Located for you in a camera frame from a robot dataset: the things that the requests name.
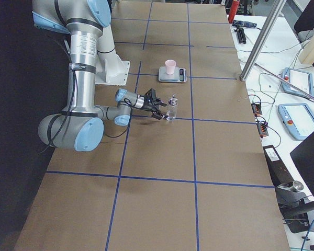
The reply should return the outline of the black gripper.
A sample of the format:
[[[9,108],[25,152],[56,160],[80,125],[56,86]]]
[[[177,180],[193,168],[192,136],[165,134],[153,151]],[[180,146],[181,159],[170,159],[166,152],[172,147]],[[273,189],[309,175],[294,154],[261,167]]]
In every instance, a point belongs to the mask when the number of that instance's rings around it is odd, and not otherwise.
[[[149,89],[143,97],[144,103],[141,109],[152,112],[152,118],[164,119],[164,113],[159,109],[159,106],[166,107],[166,103],[156,96],[155,89]]]

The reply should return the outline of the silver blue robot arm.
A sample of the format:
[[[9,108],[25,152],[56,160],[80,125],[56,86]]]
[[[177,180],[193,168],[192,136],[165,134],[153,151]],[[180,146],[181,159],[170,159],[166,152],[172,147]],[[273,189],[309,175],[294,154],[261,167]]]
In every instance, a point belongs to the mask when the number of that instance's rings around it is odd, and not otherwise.
[[[46,146],[91,151],[103,138],[106,120],[126,126],[133,109],[165,117],[154,89],[143,95],[124,89],[130,62],[115,50],[110,1],[33,1],[32,14],[37,28],[71,37],[68,103],[38,126]]]

